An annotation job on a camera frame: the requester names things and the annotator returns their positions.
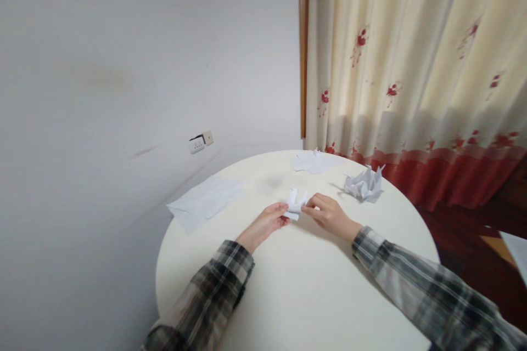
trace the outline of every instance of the hand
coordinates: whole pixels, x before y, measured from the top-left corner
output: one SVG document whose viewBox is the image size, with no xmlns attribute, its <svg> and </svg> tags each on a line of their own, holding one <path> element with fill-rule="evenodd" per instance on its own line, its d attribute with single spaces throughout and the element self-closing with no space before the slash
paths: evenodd
<svg viewBox="0 0 527 351">
<path fill-rule="evenodd" d="M 285 203 L 275 203 L 264 208 L 258 218 L 238 236 L 236 242 L 252 255 L 271 233 L 291 222 L 289 218 L 282 217 L 287 209 L 288 205 Z"/>
<path fill-rule="evenodd" d="M 319 193 L 309 199 L 307 205 L 302 207 L 302 212 L 312 216 L 321 228 L 349 243 L 353 243 L 362 229 L 361 224 L 352 221 L 344 213 L 337 201 Z"/>
</svg>

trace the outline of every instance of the floor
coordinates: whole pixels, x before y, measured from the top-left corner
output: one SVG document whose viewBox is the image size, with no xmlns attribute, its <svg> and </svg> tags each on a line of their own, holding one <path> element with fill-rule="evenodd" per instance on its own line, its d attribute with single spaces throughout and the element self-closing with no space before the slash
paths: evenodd
<svg viewBox="0 0 527 351">
<path fill-rule="evenodd" d="M 518 271 L 479 237 L 499 237 L 501 230 L 527 239 L 527 214 L 498 200 L 474 210 L 443 204 L 432 213 L 417 210 L 434 238 L 441 263 L 527 333 L 527 287 Z"/>
</svg>

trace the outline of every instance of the floral curtain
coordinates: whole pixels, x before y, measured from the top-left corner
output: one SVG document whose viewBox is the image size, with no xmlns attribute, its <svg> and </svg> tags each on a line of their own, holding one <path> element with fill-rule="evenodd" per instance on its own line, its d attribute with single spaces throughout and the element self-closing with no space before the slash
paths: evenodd
<svg viewBox="0 0 527 351">
<path fill-rule="evenodd" d="M 527 0 L 310 0 L 309 149 L 475 207 L 527 151 Z"/>
</svg>

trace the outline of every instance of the sheet of paper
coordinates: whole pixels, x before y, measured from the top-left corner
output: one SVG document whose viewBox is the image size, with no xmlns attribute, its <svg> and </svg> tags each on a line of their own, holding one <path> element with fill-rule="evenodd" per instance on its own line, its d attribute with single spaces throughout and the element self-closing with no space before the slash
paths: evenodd
<svg viewBox="0 0 527 351">
<path fill-rule="evenodd" d="M 291 193 L 287 198 L 287 205 L 289 207 L 285 212 L 284 217 L 288 217 L 292 220 L 298 220 L 300 213 L 302 212 L 302 207 L 307 204 L 307 192 L 304 192 L 302 198 L 299 201 L 296 200 L 297 195 L 298 189 L 291 188 Z"/>
<path fill-rule="evenodd" d="M 523 282 L 527 286 L 527 240 L 505 232 L 500 232 L 500 236 L 507 245 Z"/>
<path fill-rule="evenodd" d="M 188 234 L 245 194 L 243 183 L 213 175 L 167 205 Z"/>
<path fill-rule="evenodd" d="M 326 172 L 330 167 L 338 166 L 342 158 L 336 155 L 326 155 L 320 151 L 303 151 L 291 159 L 291 167 L 295 171 L 309 171 L 311 174 Z"/>
<path fill-rule="evenodd" d="M 384 166 L 378 167 L 376 172 L 372 170 L 371 166 L 367 166 L 368 168 L 365 171 L 355 177 L 349 174 L 344 174 L 347 176 L 344 184 L 345 191 L 360 201 L 375 203 L 383 192 L 381 189 L 381 182 L 383 179 L 382 171 Z"/>
</svg>

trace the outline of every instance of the wall socket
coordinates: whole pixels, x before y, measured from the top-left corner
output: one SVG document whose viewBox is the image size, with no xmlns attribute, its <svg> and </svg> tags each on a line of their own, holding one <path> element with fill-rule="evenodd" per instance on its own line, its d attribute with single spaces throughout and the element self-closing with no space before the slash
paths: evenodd
<svg viewBox="0 0 527 351">
<path fill-rule="evenodd" d="M 203 135 L 200 134 L 199 136 L 190 140 L 188 142 L 188 149 L 190 150 L 191 154 L 195 154 L 196 152 L 205 149 L 205 140 L 203 139 Z"/>
<path fill-rule="evenodd" d="M 206 145 L 211 145 L 214 142 L 211 131 L 203 132 L 203 139 Z"/>
</svg>

